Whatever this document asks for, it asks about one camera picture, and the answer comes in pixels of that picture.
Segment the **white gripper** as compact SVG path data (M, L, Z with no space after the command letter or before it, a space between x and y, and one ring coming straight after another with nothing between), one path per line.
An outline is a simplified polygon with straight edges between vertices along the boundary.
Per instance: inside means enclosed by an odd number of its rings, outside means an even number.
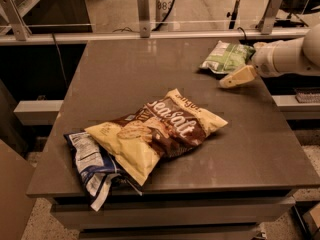
M278 42L254 43L255 53L251 57L254 67L245 65L237 68L219 81L220 86L224 89L229 89L249 83L257 77L257 73L265 78L278 77L280 73L276 70L273 62L273 53L277 45Z

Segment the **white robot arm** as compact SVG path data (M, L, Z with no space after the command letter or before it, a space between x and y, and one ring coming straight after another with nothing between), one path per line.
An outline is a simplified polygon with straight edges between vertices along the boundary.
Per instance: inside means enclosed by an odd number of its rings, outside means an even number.
M320 24L304 37L263 44L256 50L250 65L239 66L222 78L219 85L229 89L249 83L257 76L270 78L286 74L320 74Z

